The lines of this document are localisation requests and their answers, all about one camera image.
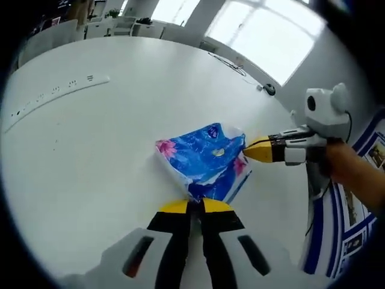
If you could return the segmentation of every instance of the electrical outlet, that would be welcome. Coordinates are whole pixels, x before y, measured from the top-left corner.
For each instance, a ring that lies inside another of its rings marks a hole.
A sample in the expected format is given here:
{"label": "electrical outlet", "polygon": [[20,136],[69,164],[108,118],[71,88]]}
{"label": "electrical outlet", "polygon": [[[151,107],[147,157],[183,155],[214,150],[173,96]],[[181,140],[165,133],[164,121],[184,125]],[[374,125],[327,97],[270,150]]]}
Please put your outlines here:
{"label": "electrical outlet", "polygon": [[68,95],[69,93],[107,82],[109,82],[108,75],[87,75],[76,79],[72,78],[70,81],[63,82],[63,85],[54,86],[48,90],[48,93],[41,92],[34,99],[28,100],[25,105],[11,111],[11,113],[4,118],[3,131],[9,131],[18,121],[47,102]]}

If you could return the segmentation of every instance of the white table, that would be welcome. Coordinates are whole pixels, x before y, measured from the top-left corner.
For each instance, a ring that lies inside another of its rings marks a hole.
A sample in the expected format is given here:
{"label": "white table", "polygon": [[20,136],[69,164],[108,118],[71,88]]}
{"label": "white table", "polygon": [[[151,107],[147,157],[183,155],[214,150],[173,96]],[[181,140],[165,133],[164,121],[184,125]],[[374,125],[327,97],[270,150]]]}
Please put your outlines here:
{"label": "white table", "polygon": [[[153,155],[156,140],[212,122],[237,126],[249,140],[294,127],[278,101],[207,52],[141,37],[84,40],[40,55],[11,77],[3,112],[86,73],[111,81],[40,107],[1,137],[11,212],[53,276],[86,272],[162,204],[183,197]],[[254,162],[232,205],[249,231],[277,238],[298,262],[307,229],[304,165]],[[207,288],[202,240],[192,240],[183,286]]]}

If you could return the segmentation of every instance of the pink flower print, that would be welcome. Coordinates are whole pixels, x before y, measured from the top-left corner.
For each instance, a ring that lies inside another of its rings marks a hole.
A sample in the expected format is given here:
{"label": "pink flower print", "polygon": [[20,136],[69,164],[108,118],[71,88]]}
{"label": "pink flower print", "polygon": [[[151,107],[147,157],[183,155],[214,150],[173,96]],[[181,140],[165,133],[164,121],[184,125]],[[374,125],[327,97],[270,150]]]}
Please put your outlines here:
{"label": "pink flower print", "polygon": [[235,159],[234,170],[235,170],[236,176],[239,176],[243,172],[245,166],[246,164],[240,158]]}
{"label": "pink flower print", "polygon": [[174,157],[174,153],[176,153],[176,149],[174,148],[175,142],[171,140],[158,140],[155,145],[166,159],[169,160]]}

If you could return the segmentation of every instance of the potted plant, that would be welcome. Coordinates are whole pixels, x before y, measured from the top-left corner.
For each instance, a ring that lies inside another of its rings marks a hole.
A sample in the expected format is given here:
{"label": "potted plant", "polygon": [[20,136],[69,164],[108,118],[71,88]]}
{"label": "potted plant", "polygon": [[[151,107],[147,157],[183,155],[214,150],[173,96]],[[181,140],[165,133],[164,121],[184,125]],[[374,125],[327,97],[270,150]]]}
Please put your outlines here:
{"label": "potted plant", "polygon": [[118,18],[120,10],[119,9],[111,9],[109,12],[104,14],[104,18],[112,17],[113,19]]}

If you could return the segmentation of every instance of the window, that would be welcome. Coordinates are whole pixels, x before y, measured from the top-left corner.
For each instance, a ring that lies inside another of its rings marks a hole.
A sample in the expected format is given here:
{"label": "window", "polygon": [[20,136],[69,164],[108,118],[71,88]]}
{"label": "window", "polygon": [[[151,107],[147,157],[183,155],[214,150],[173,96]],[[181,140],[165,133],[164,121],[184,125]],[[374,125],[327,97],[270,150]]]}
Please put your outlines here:
{"label": "window", "polygon": [[231,47],[284,85],[311,51],[324,25],[297,1],[228,0],[206,36]]}
{"label": "window", "polygon": [[122,16],[122,15],[123,15],[123,12],[125,11],[127,2],[128,2],[128,0],[124,0],[124,1],[123,1],[123,5],[122,5],[122,7],[120,8],[120,11],[119,11],[119,15],[118,15],[118,16]]}
{"label": "window", "polygon": [[159,0],[153,20],[185,26],[199,0]]}

